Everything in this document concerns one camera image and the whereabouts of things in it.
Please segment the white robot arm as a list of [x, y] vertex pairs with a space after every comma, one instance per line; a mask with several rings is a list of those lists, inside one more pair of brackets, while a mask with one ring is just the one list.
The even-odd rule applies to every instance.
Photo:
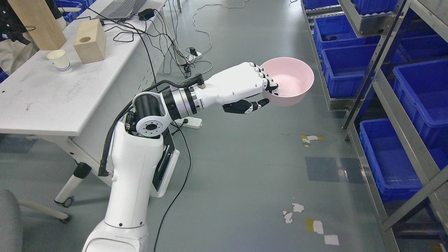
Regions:
[[149, 247], [147, 209], [153, 177], [163, 157], [163, 133], [169, 124], [200, 107], [195, 84], [201, 74], [177, 85], [175, 91], [144, 91], [133, 97], [125, 112], [134, 109], [130, 128], [120, 119], [105, 141], [99, 176], [112, 177], [107, 212], [83, 247], [84, 252], [146, 252]]

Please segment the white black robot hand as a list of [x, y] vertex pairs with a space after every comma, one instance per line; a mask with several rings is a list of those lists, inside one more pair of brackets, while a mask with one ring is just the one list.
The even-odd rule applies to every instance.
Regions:
[[219, 104], [226, 113], [248, 114], [267, 105], [269, 99], [254, 102], [246, 98], [263, 91], [278, 95], [278, 88], [263, 68], [253, 62], [243, 62], [214, 74], [204, 81], [204, 88], [195, 86], [193, 90], [202, 110]]

